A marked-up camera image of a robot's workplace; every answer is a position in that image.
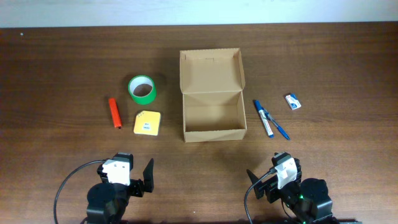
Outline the yellow sticky note pad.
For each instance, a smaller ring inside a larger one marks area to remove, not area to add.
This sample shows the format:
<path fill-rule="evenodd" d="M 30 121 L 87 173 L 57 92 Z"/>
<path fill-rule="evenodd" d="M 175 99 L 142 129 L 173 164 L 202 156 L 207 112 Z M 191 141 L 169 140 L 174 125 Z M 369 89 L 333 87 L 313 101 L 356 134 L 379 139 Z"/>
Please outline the yellow sticky note pad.
<path fill-rule="evenodd" d="M 134 133 L 150 136 L 159 134 L 161 114 L 156 111 L 141 111 L 136 115 Z"/>

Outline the blue whiteboard marker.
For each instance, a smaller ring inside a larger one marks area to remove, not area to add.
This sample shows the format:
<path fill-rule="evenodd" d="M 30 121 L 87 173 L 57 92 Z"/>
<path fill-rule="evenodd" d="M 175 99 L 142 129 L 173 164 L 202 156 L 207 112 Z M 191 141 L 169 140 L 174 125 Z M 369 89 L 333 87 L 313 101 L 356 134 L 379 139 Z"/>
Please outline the blue whiteboard marker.
<path fill-rule="evenodd" d="M 257 100 L 254 100 L 254 106 L 257 109 L 257 112 L 258 112 L 258 114 L 259 114 L 259 116 L 261 118 L 261 121 L 262 121 L 262 123 L 264 125 L 264 128 L 266 130 L 266 133 L 267 133 L 268 137 L 269 138 L 273 138 L 274 137 L 274 133 L 272 132 L 271 127 L 270 127 L 270 125 L 268 123 L 268 119 L 266 117 L 264 108 L 261 106 L 260 102 L 257 101 Z"/>

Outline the red stapler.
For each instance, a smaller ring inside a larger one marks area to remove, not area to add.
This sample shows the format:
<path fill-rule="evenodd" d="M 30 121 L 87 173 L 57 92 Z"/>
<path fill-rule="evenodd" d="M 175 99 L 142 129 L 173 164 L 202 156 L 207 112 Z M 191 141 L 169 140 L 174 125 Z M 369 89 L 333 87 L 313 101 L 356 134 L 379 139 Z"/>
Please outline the red stapler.
<path fill-rule="evenodd" d="M 109 98 L 108 102 L 109 102 L 109 108 L 110 108 L 110 111 L 111 111 L 111 116 L 112 116 L 114 127 L 118 128 L 118 129 L 121 129 L 122 128 L 122 122 L 121 122 L 121 117 L 120 117 L 120 114 L 119 114 L 118 106 L 117 106 L 117 103 L 116 103 L 116 99 L 115 98 Z"/>

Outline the blue ballpoint pen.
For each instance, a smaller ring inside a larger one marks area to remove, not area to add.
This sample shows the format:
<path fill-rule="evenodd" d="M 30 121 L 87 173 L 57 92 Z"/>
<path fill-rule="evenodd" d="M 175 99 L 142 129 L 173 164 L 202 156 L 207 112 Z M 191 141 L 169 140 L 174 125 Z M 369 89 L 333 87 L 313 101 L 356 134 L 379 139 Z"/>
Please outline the blue ballpoint pen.
<path fill-rule="evenodd" d="M 282 126 L 280 126 L 276 122 L 276 120 L 271 116 L 271 114 L 265 108 L 263 108 L 263 110 L 264 110 L 264 113 L 265 113 L 265 116 L 267 117 L 267 119 L 273 123 L 273 125 L 277 128 L 277 130 L 281 133 L 281 135 L 283 135 L 283 137 L 285 137 L 287 140 L 290 140 L 289 135 L 284 131 Z"/>

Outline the green tape roll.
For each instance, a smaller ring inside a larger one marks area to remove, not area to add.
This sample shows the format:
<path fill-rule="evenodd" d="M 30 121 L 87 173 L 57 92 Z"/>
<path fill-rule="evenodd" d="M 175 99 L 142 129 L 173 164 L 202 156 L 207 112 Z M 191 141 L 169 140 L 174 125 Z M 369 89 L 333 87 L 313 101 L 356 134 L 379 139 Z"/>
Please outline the green tape roll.
<path fill-rule="evenodd" d="M 151 104 L 157 96 L 153 79 L 146 75 L 132 78 L 128 84 L 128 91 L 131 98 L 139 105 Z"/>

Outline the small white blue box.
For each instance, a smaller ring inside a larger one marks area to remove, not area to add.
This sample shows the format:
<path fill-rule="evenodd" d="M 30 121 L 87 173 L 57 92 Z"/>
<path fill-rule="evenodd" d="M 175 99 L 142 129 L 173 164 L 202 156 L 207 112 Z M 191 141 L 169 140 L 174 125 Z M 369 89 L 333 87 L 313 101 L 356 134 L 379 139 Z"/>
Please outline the small white blue box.
<path fill-rule="evenodd" d="M 297 110 L 299 109 L 302 105 L 297 99 L 296 95 L 291 93 L 285 96 L 285 99 L 290 106 L 291 110 Z"/>

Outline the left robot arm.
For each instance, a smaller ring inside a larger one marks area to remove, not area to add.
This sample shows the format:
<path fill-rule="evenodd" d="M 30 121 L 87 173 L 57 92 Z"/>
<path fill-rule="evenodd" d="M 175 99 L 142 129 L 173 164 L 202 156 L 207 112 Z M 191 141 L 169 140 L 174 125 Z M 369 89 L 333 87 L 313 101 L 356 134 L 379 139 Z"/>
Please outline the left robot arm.
<path fill-rule="evenodd" d="M 154 189 L 154 160 L 143 171 L 143 179 L 130 178 L 134 156 L 119 152 L 97 168 L 101 183 L 87 194 L 86 222 L 98 224 L 120 223 L 131 197 L 142 197 Z"/>

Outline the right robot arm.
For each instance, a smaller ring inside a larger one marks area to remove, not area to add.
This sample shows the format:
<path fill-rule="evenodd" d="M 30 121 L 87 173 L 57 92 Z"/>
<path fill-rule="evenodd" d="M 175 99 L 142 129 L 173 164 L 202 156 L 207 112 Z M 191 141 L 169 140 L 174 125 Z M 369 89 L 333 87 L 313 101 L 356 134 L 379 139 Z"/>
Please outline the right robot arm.
<path fill-rule="evenodd" d="M 257 199 L 266 197 L 269 203 L 281 201 L 283 208 L 289 208 L 295 219 L 292 223 L 330 224 L 338 223 L 333 216 L 333 202 L 328 195 L 328 187 L 323 179 L 309 178 L 302 180 L 300 160 L 287 152 L 275 153 L 272 167 L 263 176 L 257 177 L 249 169 L 246 171 L 251 186 L 244 196 L 244 208 L 250 222 L 248 195 L 254 191 Z"/>

